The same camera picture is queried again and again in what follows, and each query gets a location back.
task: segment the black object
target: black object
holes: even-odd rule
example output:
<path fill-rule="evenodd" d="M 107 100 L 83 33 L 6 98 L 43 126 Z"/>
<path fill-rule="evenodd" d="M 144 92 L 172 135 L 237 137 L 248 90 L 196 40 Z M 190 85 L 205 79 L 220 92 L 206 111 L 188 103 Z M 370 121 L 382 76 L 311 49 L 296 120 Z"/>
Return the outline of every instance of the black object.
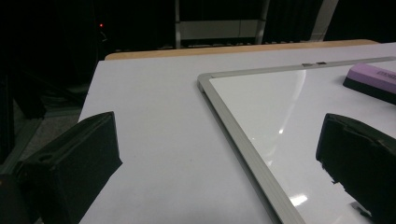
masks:
<path fill-rule="evenodd" d="M 84 119 L 16 173 L 45 223 L 79 223 L 121 164 L 114 114 L 108 112 Z"/>
<path fill-rule="evenodd" d="M 396 221 L 396 139 L 358 120 L 327 114 L 317 160 L 378 223 Z"/>
<path fill-rule="evenodd" d="M 396 105 L 396 96 L 394 93 L 391 93 L 389 91 L 384 91 L 379 88 L 375 88 L 373 86 L 353 80 L 352 78 L 348 78 L 348 77 L 346 77 L 346 79 L 344 80 L 343 85 L 352 90 L 363 92 L 377 99 Z"/>
<path fill-rule="evenodd" d="M 0 175 L 0 223 L 29 223 L 26 206 L 13 175 Z"/>

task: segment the eraser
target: eraser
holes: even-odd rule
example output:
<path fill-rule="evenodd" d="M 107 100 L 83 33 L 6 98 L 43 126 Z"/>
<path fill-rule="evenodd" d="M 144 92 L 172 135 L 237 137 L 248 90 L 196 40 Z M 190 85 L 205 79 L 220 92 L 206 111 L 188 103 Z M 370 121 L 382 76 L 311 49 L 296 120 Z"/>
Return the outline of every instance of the eraser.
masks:
<path fill-rule="evenodd" d="M 396 73 L 366 63 L 352 66 L 345 87 L 396 105 Z"/>
<path fill-rule="evenodd" d="M 327 114 L 316 158 L 375 223 L 396 223 L 395 138 L 359 120 Z"/>

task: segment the wooden table edge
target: wooden table edge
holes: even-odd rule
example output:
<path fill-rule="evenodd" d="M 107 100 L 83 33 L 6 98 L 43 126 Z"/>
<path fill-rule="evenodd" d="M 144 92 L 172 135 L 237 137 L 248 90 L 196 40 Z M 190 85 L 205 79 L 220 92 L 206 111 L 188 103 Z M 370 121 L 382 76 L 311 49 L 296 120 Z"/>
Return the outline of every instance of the wooden table edge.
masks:
<path fill-rule="evenodd" d="M 238 53 L 238 52 L 252 52 L 252 51 L 279 50 L 279 49 L 334 48 L 334 47 L 347 47 L 347 46 L 373 45 L 373 44 L 378 44 L 378 43 L 368 39 L 355 39 L 355 40 L 233 46 L 233 47 L 201 48 L 201 49 L 165 49 L 165 50 L 111 53 L 106 56 L 105 60 L 108 61 L 108 60 L 120 60 L 120 59 L 176 57 L 176 56 Z"/>

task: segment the white table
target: white table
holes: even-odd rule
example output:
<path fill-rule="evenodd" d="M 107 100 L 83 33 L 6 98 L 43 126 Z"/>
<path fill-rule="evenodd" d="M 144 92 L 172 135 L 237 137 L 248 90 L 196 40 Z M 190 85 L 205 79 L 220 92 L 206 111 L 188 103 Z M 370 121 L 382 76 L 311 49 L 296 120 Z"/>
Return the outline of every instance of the white table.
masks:
<path fill-rule="evenodd" d="M 115 112 L 123 165 L 81 223 L 271 223 L 198 75 L 395 52 L 387 44 L 100 62 L 80 119 Z"/>

